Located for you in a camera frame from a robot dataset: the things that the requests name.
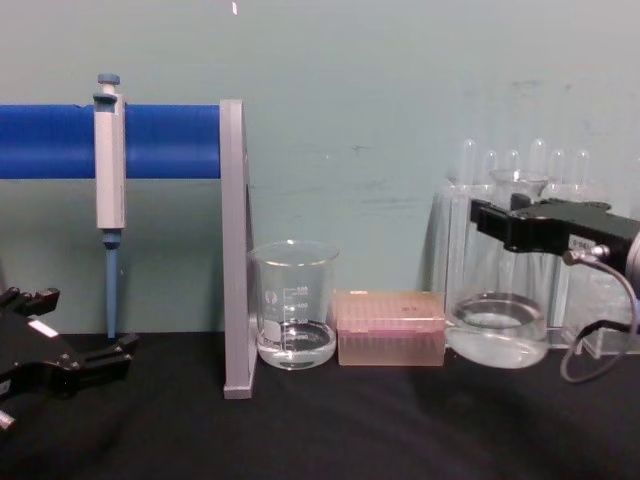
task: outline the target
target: black tablecloth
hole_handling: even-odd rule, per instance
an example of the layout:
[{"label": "black tablecloth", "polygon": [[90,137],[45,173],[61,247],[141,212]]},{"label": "black tablecloth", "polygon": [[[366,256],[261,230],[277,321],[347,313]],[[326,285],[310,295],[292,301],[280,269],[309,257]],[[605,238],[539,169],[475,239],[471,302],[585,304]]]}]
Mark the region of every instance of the black tablecloth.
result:
[{"label": "black tablecloth", "polygon": [[259,362],[254,398],[229,401],[221,334],[145,335],[125,382],[6,402],[18,424],[0,438],[0,478],[637,480],[640,358],[579,386],[559,359],[521,371],[451,354],[433,369]]}]

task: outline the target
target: glass beaker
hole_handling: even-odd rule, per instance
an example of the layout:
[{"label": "glass beaker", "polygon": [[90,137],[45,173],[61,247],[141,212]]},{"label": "glass beaker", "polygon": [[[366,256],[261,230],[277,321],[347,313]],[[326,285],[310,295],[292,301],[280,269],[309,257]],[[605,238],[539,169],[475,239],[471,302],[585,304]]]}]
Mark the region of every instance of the glass beaker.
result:
[{"label": "glass beaker", "polygon": [[[540,199],[548,179],[534,172],[495,170],[491,202],[510,210],[512,196]],[[460,355],[492,367],[523,368],[549,348],[542,254],[509,252],[502,242],[475,230],[477,258],[465,269],[464,286],[446,329]]]},{"label": "glass beaker", "polygon": [[269,365],[300,370],[329,360],[336,334],[327,322],[338,249],[286,240],[249,253],[256,273],[257,348]]}]

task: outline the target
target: robotic arm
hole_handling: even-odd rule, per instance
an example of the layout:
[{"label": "robotic arm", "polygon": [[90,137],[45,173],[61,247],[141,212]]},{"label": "robotic arm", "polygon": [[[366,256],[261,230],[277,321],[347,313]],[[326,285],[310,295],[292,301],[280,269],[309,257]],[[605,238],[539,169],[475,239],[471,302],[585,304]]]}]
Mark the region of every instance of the robotic arm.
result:
[{"label": "robotic arm", "polygon": [[[69,398],[80,390],[124,379],[138,337],[129,334],[103,350],[76,352],[54,329],[34,316],[55,310],[54,288],[31,295],[10,288],[0,294],[0,402],[22,393]],[[0,412],[0,428],[14,422]]]},{"label": "robotic arm", "polygon": [[[502,242],[515,253],[540,252],[561,256],[567,265],[583,264],[614,276],[631,303],[631,325],[610,319],[586,326],[574,339],[563,359],[561,373],[572,382],[595,379],[610,370],[631,346],[638,332],[637,296],[640,296],[640,222],[608,212],[610,205],[597,202],[543,200],[532,203],[520,194],[505,210],[483,201],[471,201],[471,222],[479,232]],[[626,347],[610,362],[589,375],[571,377],[568,362],[580,341],[600,328],[629,332]]]}]

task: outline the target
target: green wall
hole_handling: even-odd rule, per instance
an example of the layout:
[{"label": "green wall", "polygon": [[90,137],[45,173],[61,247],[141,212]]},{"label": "green wall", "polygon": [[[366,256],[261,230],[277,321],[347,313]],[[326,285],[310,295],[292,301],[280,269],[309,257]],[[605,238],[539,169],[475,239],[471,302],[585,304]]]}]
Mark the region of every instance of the green wall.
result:
[{"label": "green wall", "polygon": [[[640,7],[515,0],[22,0],[0,4],[0,102],[243,98],[257,243],[329,241],[338,287],[424,285],[433,194],[483,148],[587,148],[620,201],[638,156]],[[216,182],[131,182],[127,330],[220,328]],[[101,331],[90,182],[0,182],[5,284],[63,290],[61,331]]]}]

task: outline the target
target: blue foam tube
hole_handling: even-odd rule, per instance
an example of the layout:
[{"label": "blue foam tube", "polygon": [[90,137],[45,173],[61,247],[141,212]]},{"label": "blue foam tube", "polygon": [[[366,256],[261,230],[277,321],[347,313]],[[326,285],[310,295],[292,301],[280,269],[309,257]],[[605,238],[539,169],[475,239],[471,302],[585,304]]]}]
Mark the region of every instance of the blue foam tube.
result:
[{"label": "blue foam tube", "polygon": [[[220,178],[217,105],[126,105],[127,178]],[[0,105],[0,178],[95,177],[93,105]]]}]

